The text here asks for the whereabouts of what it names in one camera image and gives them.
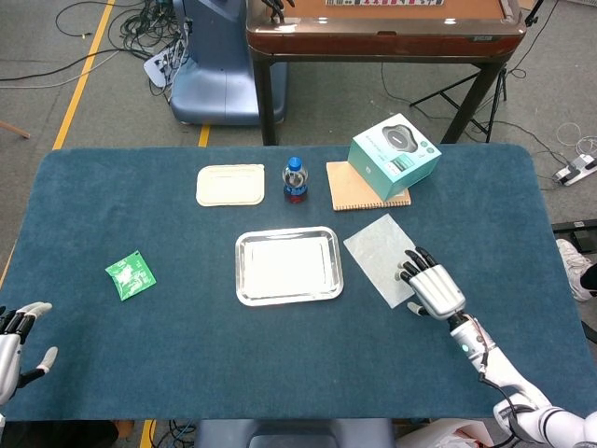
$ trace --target plastic water bottle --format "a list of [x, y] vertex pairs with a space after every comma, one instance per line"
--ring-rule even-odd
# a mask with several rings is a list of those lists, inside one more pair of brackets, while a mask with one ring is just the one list
[[307, 170], [300, 157], [291, 157], [282, 171], [284, 195], [291, 203], [302, 203], [307, 199]]

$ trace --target green package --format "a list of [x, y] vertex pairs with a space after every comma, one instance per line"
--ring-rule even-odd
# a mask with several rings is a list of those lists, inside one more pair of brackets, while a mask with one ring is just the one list
[[110, 274], [122, 301], [156, 284], [153, 273], [138, 250], [127, 258], [105, 268]]

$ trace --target white device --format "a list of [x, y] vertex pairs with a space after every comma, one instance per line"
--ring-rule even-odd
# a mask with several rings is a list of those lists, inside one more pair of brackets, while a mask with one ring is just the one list
[[558, 171], [554, 178], [566, 187], [575, 184], [580, 179], [592, 175], [597, 171], [597, 162], [589, 154], [581, 154], [570, 162], [569, 165]]
[[161, 89], [166, 87], [166, 79], [170, 76], [170, 72], [172, 71], [172, 67], [168, 63], [170, 53], [170, 49], [165, 49], [143, 63], [143, 68], [145, 69], [149, 80], [156, 87]]
[[504, 393], [517, 390], [493, 407], [493, 416], [506, 434], [553, 448], [597, 448], [597, 412], [583, 419], [552, 406], [548, 398], [510, 363], [476, 318], [464, 313], [465, 296], [448, 272], [421, 247], [407, 250], [413, 263], [401, 265], [396, 280], [407, 282], [423, 307], [408, 308], [416, 315], [448, 320], [450, 335], [479, 373], [479, 381]]

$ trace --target white shoe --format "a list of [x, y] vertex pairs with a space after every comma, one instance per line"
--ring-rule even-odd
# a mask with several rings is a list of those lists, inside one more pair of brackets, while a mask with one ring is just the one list
[[572, 243], [566, 240], [556, 240], [556, 245], [560, 250], [563, 266], [568, 275], [568, 282], [572, 289], [572, 295], [577, 301], [587, 301], [592, 299], [592, 295], [588, 289], [580, 285], [580, 277], [590, 268], [593, 263], [580, 255]]

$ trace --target cardboard notebook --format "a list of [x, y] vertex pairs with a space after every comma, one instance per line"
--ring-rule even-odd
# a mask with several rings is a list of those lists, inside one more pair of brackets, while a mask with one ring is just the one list
[[382, 201], [348, 161], [329, 161], [326, 168], [332, 204], [337, 212], [410, 205], [408, 189]]

